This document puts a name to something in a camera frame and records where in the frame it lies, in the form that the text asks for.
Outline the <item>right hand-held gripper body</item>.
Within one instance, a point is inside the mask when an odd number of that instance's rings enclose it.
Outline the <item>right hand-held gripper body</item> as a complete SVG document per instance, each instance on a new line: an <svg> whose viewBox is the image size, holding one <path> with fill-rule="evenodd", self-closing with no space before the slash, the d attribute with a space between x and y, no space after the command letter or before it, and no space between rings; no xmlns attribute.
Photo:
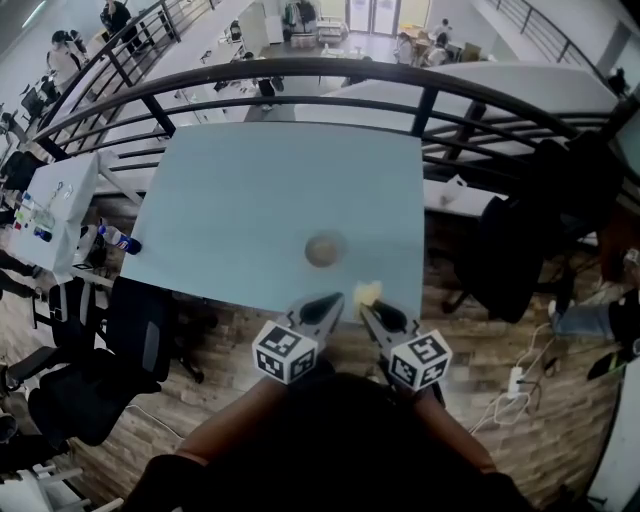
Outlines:
<svg viewBox="0 0 640 512"><path fill-rule="evenodd" d="M383 354L392 380L412 391L421 391L441 380L453 357L437 329L396 343Z"/></svg>

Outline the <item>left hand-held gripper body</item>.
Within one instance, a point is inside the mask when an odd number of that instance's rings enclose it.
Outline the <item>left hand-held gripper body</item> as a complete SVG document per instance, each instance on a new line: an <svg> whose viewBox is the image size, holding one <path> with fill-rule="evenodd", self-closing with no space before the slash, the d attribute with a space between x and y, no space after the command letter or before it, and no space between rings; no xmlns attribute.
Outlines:
<svg viewBox="0 0 640 512"><path fill-rule="evenodd" d="M325 344L293 329L267 321L252 342L255 368L290 385L314 369Z"/></svg>

